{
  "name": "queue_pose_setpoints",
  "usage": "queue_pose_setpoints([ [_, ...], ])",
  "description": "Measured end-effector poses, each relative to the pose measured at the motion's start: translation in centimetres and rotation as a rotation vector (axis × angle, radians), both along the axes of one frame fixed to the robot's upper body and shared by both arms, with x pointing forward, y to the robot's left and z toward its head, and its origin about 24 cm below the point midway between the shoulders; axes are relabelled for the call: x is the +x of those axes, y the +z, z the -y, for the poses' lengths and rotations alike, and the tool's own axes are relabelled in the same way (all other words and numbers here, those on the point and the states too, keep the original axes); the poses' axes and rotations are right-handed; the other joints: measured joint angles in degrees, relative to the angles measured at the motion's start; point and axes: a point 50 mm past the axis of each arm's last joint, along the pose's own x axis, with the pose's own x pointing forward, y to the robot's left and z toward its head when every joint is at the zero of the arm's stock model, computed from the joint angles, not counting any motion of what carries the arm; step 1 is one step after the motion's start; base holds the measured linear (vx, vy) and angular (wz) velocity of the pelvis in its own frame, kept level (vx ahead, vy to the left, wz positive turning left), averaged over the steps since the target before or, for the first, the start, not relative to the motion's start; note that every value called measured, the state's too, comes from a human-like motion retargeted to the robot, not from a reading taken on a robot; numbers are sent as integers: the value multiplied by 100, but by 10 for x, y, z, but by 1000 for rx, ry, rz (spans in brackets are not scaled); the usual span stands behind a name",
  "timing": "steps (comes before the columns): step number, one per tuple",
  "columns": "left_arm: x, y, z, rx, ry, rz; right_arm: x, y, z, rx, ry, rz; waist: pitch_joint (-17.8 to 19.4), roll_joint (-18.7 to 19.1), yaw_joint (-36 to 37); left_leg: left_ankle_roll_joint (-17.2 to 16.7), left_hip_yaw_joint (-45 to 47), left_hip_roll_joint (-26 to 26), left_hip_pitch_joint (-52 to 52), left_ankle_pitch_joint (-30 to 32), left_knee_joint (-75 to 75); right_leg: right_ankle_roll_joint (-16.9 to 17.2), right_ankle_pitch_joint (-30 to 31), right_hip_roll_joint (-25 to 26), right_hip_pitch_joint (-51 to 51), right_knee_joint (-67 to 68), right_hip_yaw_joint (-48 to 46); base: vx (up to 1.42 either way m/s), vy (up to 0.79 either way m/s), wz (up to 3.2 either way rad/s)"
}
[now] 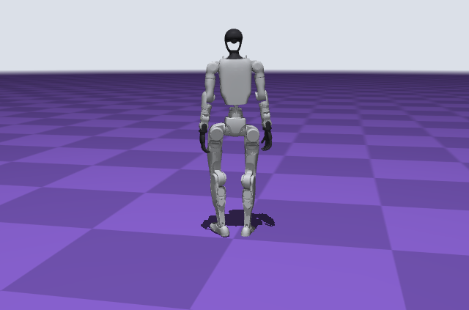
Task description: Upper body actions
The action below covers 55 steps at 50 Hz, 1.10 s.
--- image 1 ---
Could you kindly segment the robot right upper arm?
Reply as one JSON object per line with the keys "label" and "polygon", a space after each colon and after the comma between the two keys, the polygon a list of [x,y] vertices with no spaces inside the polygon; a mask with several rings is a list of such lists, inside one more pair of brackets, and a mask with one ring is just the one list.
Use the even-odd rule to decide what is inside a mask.
{"label": "robot right upper arm", "polygon": [[263,64],[259,61],[250,60],[252,65],[252,71],[255,72],[254,80],[257,91],[255,92],[256,99],[266,100],[265,95],[265,74]]}

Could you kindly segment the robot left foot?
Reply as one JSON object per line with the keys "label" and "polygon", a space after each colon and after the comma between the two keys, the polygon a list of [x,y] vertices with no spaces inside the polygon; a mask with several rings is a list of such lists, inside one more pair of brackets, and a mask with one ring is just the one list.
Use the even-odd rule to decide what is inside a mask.
{"label": "robot left foot", "polygon": [[210,224],[210,228],[214,232],[217,232],[222,237],[226,237],[230,235],[228,227],[226,225],[224,226],[223,223],[222,223],[222,227],[218,227],[218,223],[213,222]]}

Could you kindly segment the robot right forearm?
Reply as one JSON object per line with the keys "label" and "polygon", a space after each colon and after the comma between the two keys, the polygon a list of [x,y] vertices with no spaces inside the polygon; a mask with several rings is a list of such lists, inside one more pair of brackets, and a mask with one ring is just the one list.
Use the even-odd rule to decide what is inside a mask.
{"label": "robot right forearm", "polygon": [[262,119],[262,127],[264,128],[266,128],[265,123],[267,121],[269,121],[270,124],[272,125],[272,122],[270,121],[269,101],[268,101],[266,90],[265,90],[265,95],[266,95],[266,101],[262,101],[261,103],[259,103],[260,114],[261,114],[261,119]]}

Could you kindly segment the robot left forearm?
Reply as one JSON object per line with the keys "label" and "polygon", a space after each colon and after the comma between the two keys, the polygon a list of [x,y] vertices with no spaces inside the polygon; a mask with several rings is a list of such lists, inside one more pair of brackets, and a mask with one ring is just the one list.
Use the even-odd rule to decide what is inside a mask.
{"label": "robot left forearm", "polygon": [[201,115],[200,115],[200,123],[199,123],[199,128],[202,129],[202,124],[206,124],[207,125],[207,129],[209,127],[208,125],[208,122],[210,121],[210,110],[212,108],[212,106],[207,103],[207,94],[206,92],[203,92],[202,93],[202,111],[201,111]]}

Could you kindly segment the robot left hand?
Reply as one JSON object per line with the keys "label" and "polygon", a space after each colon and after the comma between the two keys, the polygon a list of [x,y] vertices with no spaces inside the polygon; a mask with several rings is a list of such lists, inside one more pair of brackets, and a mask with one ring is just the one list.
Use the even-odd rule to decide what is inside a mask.
{"label": "robot left hand", "polygon": [[210,151],[205,148],[205,133],[207,133],[207,125],[202,124],[202,129],[199,130],[200,132],[200,143],[201,143],[201,148],[204,152],[209,153]]}

